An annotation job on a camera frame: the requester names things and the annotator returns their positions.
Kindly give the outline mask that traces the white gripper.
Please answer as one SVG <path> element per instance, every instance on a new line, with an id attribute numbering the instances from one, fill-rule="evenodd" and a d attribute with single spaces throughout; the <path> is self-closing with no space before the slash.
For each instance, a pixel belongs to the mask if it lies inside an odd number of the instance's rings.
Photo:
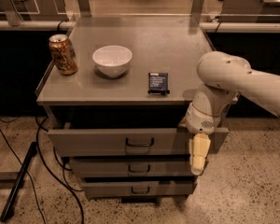
<path id="1" fill-rule="evenodd" d="M 189 140 L 190 168 L 200 175 L 205 166 L 211 141 L 208 134 L 221 122 L 226 107 L 235 98 L 234 91 L 226 91 L 201 84 L 189 104 L 186 116 L 179 121 L 179 128 L 188 128 L 195 135 Z"/>

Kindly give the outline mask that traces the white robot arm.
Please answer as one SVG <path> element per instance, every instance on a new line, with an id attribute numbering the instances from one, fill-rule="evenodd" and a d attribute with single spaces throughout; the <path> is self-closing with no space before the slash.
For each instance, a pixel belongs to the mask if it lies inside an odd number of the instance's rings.
<path id="1" fill-rule="evenodd" d="M 209 135 L 236 96 L 244 96 L 280 118 L 280 76 L 254 70 L 246 59 L 220 51 L 202 56 L 197 75 L 203 83 L 196 90 L 184 121 L 193 134 L 189 140 L 190 168 L 200 175 L 211 145 Z"/>

